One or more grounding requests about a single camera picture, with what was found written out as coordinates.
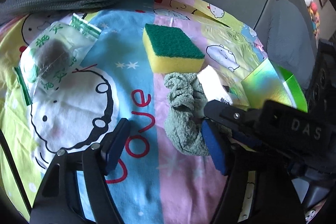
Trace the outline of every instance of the holographic packaging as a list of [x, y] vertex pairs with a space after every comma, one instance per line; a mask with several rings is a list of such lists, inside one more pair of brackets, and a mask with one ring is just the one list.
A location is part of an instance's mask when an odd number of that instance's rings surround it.
[[307, 112], [307, 101], [295, 76], [269, 59], [241, 84], [252, 108], [262, 108], [266, 100], [273, 100]]

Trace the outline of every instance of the crumpled towel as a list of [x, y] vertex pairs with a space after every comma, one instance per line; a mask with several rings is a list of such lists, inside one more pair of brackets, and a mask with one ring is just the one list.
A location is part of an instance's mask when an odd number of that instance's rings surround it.
[[182, 154], [208, 156], [201, 124], [195, 123], [195, 119], [204, 117], [203, 109], [208, 102], [197, 74], [173, 72], [165, 76], [164, 85], [170, 89], [165, 121], [167, 137]]

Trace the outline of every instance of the red letters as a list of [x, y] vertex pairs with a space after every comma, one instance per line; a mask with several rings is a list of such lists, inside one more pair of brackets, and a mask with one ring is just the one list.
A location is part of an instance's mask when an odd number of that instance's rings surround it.
[[147, 116], [148, 118], [151, 119], [151, 123], [148, 126], [145, 126], [144, 128], [141, 128], [138, 130], [139, 133], [145, 132], [146, 130], [151, 129], [155, 125], [155, 117], [152, 114], [149, 114], [146, 112], [136, 112], [136, 111], [132, 111], [132, 114]]
[[123, 180], [126, 179], [126, 177], [128, 175], [126, 165], [121, 159], [118, 160], [118, 163], [120, 164], [121, 168], [123, 169], [123, 175], [118, 179], [106, 180], [107, 184], [114, 184], [114, 183], [122, 182]]
[[[139, 92], [140, 93], [140, 100], [141, 102], [138, 103], [135, 99], [135, 94]], [[134, 102], [134, 104], [138, 107], [145, 107], [145, 106], [148, 106], [152, 100], [152, 97], [150, 94], [147, 95], [147, 101], [145, 101], [145, 96], [143, 94], [143, 91], [142, 90], [133, 90], [132, 93], [131, 93], [131, 96], [132, 96], [132, 100]], [[139, 133], [142, 133], [142, 132], [145, 132], [149, 129], [151, 129], [154, 125], [155, 125], [155, 117], [150, 114], [150, 113], [147, 113], [147, 112], [136, 112], [136, 111], [132, 111], [132, 114], [134, 115], [140, 115], [140, 116], [146, 116], [148, 118], [151, 119], [151, 122], [149, 125], [145, 126], [144, 128], [141, 128], [138, 130]], [[135, 140], [135, 139], [138, 139], [138, 140], [142, 140], [143, 143], [145, 144], [145, 150], [144, 152], [142, 152], [141, 154], [135, 154], [133, 153], [130, 148], [129, 148], [129, 144], [131, 142], [131, 140]], [[142, 158], [144, 156], [146, 156], [148, 153], [149, 153], [149, 150], [150, 150], [150, 146], [149, 146], [149, 142], [148, 140], [141, 136], [141, 135], [133, 135], [133, 136], [130, 136], [127, 140], [126, 140], [126, 143], [125, 143], [125, 150], [126, 152], [131, 156], [131, 157], [134, 157], [134, 158]], [[119, 159], [118, 160], [118, 163], [120, 164], [120, 166], [122, 167], [123, 169], [123, 175], [119, 178], [119, 179], [113, 179], [113, 180], [106, 180], [106, 183], [107, 184], [113, 184], [113, 183], [119, 183], [119, 182], [122, 182], [126, 179], [127, 177], [127, 168], [126, 168], [126, 165], [124, 164], [124, 162]]]
[[[129, 148], [129, 143], [131, 142], [131, 140], [134, 140], [134, 139], [142, 140], [146, 146], [144, 152], [142, 152], [141, 154], [134, 154]], [[125, 149], [126, 149], [126, 152], [133, 158], [142, 158], [146, 156], [149, 152], [149, 142], [145, 137], [142, 137], [141, 135], [134, 135], [134, 136], [129, 137], [126, 140]]]
[[[141, 103], [138, 103], [137, 100], [136, 100], [135, 97], [134, 97], [134, 95], [135, 95], [137, 92], [140, 93]], [[151, 95], [148, 94], [148, 95], [147, 95], [147, 101], [145, 102], [145, 96], [144, 96], [142, 90], [133, 90], [131, 95], [132, 95], [132, 100], [133, 100], [134, 104], [135, 104], [136, 106], [138, 106], [138, 107], [145, 107], [145, 106], [148, 106], [149, 103], [151, 102], [151, 99], [152, 99]]]

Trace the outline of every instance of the packaged sponge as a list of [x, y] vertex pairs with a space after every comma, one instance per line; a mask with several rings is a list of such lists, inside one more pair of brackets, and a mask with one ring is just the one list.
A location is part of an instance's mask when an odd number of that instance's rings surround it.
[[14, 68], [27, 105], [37, 88], [51, 94], [99, 38], [101, 30], [73, 14], [70, 25], [54, 22], [22, 53]]
[[142, 37], [154, 73], [199, 72], [204, 54], [179, 28], [146, 24]]

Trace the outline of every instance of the yellow sponge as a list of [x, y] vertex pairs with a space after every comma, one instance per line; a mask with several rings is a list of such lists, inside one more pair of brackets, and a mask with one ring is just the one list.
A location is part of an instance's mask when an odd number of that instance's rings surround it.
[[146, 24], [142, 40], [154, 73], [199, 72], [202, 67], [204, 54], [179, 28]]

